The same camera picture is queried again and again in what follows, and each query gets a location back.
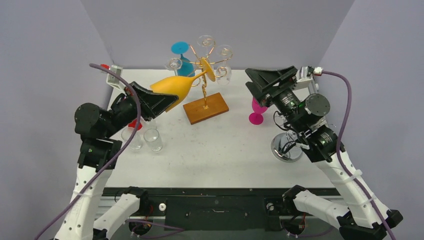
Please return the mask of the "red plastic wine glass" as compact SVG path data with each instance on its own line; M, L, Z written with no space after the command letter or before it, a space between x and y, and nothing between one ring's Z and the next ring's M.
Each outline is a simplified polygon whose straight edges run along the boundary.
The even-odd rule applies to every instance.
M133 128L133 129L136 129L137 131L139 131L139 130L141 130L141 129L142 129L143 124L142 124L140 121L137 121L137 120L135 119L135 120L133 120L132 122L130 122L127 126L128 126L129 128Z

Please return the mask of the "yellow plastic wine glass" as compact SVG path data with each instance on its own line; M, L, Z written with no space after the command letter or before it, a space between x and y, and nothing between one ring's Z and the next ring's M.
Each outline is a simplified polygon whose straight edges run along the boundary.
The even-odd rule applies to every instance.
M216 80L214 71L205 57L200 59L200 65L203 71L195 76L169 76L150 85L150 89L154 93L178 96L178 100L171 104L165 110L166 112L170 111L187 97L192 84L196 79L207 75L213 82Z

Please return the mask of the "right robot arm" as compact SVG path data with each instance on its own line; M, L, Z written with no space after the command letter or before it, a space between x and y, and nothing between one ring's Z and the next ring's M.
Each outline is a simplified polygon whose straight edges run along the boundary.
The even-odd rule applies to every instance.
M255 101L261 107L275 106L285 119L281 129L296 135L283 150L300 148L344 200L344 204L337 204L295 185L283 194L283 209L293 216L309 214L325 221L345 240L394 238L392 230L403 216L383 204L363 180L361 170L354 167L341 141L345 125L339 132L328 126L328 99L320 93L311 93L303 100L295 95L295 90L325 71L321 67L290 66L278 70L247 68L245 73L249 77L246 87Z

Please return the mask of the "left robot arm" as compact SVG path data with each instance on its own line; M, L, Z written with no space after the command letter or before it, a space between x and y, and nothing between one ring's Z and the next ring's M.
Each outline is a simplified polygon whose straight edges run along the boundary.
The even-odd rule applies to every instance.
M127 142L113 135L131 122L150 121L176 104L180 97L164 90L129 83L106 110L93 103L80 105L74 114L75 132L82 144L77 160L74 189L69 205L59 214L62 224L56 240L109 240L125 220L149 209L146 190L130 186L101 217L98 206L104 188Z

